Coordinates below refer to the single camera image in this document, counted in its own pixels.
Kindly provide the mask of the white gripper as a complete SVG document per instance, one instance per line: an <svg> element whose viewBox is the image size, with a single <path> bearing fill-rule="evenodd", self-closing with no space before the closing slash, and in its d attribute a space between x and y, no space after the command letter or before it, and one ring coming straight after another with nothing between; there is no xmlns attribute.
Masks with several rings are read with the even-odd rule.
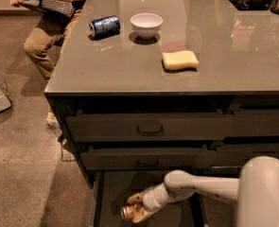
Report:
<svg viewBox="0 0 279 227"><path fill-rule="evenodd" d="M143 222L164 208L169 202L169 194L163 183L145 189L142 193L135 193L127 200L127 204L143 203L143 206L135 206L132 210L132 222Z"/></svg>

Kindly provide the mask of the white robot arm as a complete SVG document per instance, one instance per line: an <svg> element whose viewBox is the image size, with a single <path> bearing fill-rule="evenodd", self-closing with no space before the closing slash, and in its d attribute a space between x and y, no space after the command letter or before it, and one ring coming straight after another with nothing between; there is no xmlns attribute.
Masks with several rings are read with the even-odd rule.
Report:
<svg viewBox="0 0 279 227"><path fill-rule="evenodd" d="M249 160L237 178L196 176L182 170L168 172L162 183L128 198L123 219L142 222L167 204L193 194L236 204L236 227L279 227L279 159Z"/></svg>

